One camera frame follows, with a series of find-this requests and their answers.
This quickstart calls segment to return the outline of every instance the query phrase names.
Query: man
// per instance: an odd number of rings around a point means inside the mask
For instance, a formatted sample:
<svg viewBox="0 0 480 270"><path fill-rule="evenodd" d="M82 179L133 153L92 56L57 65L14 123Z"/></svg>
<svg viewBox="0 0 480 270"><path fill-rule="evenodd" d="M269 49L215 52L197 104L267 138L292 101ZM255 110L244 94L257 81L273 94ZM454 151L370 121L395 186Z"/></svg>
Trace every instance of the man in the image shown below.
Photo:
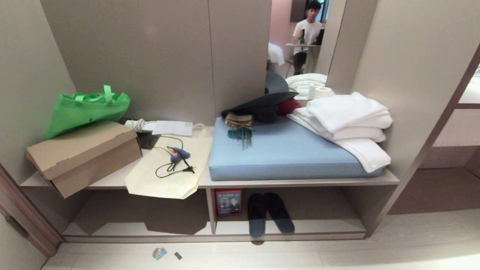
<svg viewBox="0 0 480 270"><path fill-rule="evenodd" d="M315 41L317 36L320 33L320 30L323 29L322 23L315 21L315 18L320 11L320 3L317 1L312 1L307 6L307 19L299 22L295 27L293 32L292 43L299 44L300 38L303 35L303 30L305 31L305 44L311 44ZM301 68L307 60L308 48L304 47L295 47L293 49L293 62L295 66L294 75L299 75L301 73Z"/></svg>

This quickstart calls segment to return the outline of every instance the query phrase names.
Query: green tool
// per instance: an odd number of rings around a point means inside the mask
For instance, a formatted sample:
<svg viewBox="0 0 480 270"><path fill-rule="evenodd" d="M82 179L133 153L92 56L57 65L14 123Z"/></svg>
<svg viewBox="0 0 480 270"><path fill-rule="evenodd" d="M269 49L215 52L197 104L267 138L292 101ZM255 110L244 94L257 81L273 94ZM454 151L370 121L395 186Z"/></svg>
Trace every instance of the green tool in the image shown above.
<svg viewBox="0 0 480 270"><path fill-rule="evenodd" d="M228 137L241 140L241 148L245 149L252 146L252 131L251 128L235 127L228 131Z"/></svg>

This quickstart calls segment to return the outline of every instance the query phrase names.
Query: folded white towel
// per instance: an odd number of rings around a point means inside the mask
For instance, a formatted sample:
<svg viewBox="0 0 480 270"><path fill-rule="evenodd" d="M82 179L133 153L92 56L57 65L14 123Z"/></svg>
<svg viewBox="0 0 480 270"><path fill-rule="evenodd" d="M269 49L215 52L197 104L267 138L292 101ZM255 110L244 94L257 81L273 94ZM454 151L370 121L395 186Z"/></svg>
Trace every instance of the folded white towel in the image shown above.
<svg viewBox="0 0 480 270"><path fill-rule="evenodd" d="M317 132L310 123L304 121L298 115L288 114L287 117L292 121L304 126L313 133L322 136L322 134ZM333 140L327 137L324 138L342 147L355 156L367 173L374 172L375 170L384 167L391 162L390 156L371 139L357 138Z"/></svg>
<svg viewBox="0 0 480 270"><path fill-rule="evenodd" d="M272 63L277 63L279 66L285 63L282 48L272 43L268 43L268 58Z"/></svg>
<svg viewBox="0 0 480 270"><path fill-rule="evenodd" d="M307 109L331 133L346 127L384 129L392 124L387 107L358 92L314 99L307 103Z"/></svg>
<svg viewBox="0 0 480 270"><path fill-rule="evenodd" d="M289 88L298 92L298 96L306 98L308 96L310 84L321 84L321 86L325 86L327 76L317 73L307 73L288 77L285 81Z"/></svg>
<svg viewBox="0 0 480 270"><path fill-rule="evenodd" d="M308 109L298 108L293 114L307 122L316 132L324 138L333 140L353 139L353 138L369 138L376 143L385 141L385 134L380 128L376 127L345 127L335 133L328 132L322 124L308 112Z"/></svg>

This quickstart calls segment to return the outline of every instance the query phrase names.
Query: slipper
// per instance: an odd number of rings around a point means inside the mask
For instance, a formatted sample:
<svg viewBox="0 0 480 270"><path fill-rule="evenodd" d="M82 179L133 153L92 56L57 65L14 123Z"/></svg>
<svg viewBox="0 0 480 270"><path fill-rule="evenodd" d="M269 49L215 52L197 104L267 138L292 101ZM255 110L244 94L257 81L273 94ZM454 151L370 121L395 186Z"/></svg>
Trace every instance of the slipper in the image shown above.
<svg viewBox="0 0 480 270"><path fill-rule="evenodd" d="M255 193L248 199L248 227L252 238L262 238L265 235L266 209L264 197Z"/></svg>
<svg viewBox="0 0 480 270"><path fill-rule="evenodd" d="M278 229L282 233L294 233L295 226L292 219L288 215L287 209L283 204L282 198L275 193L267 193L264 195L265 207L268 213L272 216Z"/></svg>

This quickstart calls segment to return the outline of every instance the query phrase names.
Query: dark hat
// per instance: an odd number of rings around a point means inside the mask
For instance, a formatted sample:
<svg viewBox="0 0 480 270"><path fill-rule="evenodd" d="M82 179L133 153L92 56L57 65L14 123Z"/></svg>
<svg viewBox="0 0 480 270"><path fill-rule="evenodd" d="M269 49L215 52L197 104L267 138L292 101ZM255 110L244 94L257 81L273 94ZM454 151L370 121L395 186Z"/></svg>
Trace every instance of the dark hat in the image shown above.
<svg viewBox="0 0 480 270"><path fill-rule="evenodd" d="M222 111L222 117L229 112L236 115L252 114L253 119L262 123L272 123L276 118L277 106L284 100L298 95L297 92L280 92L263 95L259 98L240 104L234 108Z"/></svg>

